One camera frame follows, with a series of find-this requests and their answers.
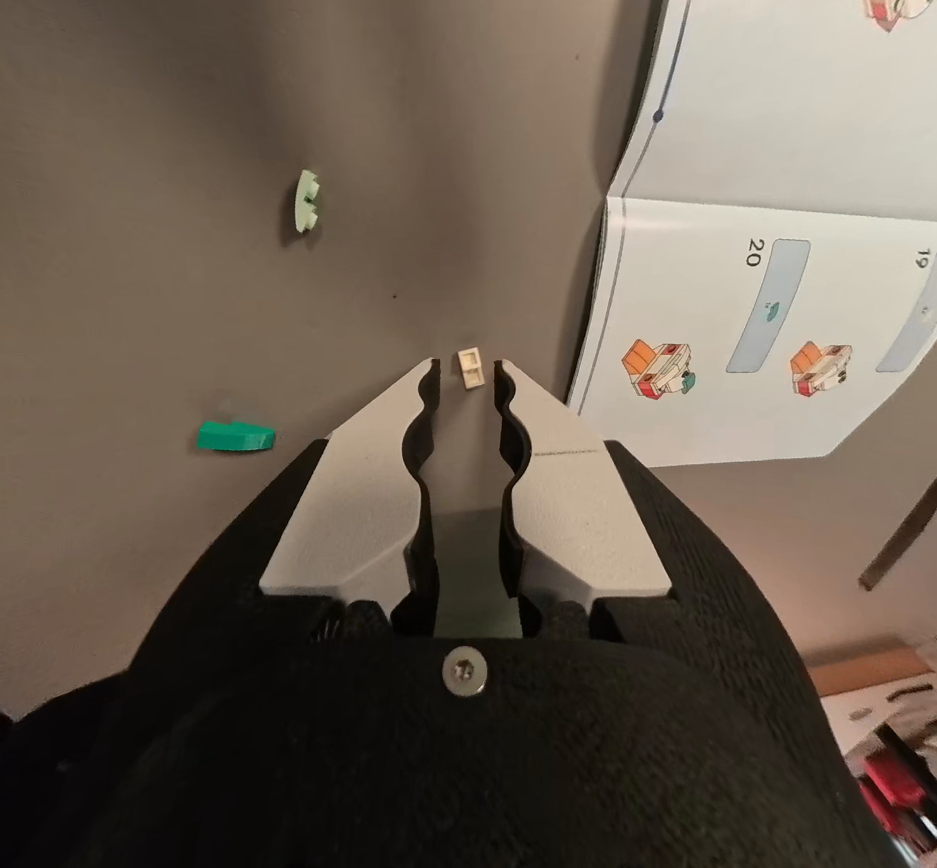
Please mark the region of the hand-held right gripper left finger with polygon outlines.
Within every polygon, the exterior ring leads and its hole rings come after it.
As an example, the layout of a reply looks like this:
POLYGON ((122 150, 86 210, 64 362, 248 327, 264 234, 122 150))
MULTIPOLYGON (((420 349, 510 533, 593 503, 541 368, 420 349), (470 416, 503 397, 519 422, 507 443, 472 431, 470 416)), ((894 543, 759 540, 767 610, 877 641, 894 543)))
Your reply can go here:
POLYGON ((267 596, 403 601, 416 587, 407 548, 420 526, 420 465, 405 438, 439 385, 421 361, 328 436, 260 580, 267 596))

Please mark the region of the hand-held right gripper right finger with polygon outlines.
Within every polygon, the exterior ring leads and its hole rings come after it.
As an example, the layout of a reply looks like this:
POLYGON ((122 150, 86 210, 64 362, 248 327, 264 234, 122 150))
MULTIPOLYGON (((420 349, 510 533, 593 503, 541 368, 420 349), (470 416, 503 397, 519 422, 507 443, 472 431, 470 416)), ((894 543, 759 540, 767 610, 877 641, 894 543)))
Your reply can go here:
POLYGON ((511 470, 498 556, 509 597, 592 609, 668 594, 671 578, 601 436, 511 361, 494 372, 499 452, 511 470))

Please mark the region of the green curved lego piece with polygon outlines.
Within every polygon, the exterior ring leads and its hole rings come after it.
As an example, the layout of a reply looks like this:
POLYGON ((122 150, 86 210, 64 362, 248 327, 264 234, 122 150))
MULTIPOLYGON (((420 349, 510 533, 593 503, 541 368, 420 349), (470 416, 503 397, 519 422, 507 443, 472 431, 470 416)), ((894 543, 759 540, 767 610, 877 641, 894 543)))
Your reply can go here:
POLYGON ((241 421, 207 420, 197 431, 195 447, 200 451, 250 454, 272 449, 275 439, 275 429, 241 421))

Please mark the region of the pale green lego piece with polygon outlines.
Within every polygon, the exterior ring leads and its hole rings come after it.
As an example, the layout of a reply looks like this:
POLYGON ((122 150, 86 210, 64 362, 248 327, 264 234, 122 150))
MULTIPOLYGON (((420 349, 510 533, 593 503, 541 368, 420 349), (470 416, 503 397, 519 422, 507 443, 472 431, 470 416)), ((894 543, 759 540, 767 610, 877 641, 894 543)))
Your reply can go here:
POLYGON ((309 169, 303 169, 297 179, 293 204, 295 230, 305 234, 316 229, 319 224, 319 197, 321 182, 319 176, 309 169))

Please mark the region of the open lego instruction booklet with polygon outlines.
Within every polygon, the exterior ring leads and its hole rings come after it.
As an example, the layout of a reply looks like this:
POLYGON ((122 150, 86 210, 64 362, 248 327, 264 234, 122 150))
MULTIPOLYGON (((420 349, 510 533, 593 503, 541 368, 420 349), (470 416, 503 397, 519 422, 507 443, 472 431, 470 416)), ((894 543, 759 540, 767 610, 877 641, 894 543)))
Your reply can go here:
POLYGON ((935 345, 935 0, 666 0, 568 405, 645 466, 828 455, 935 345))

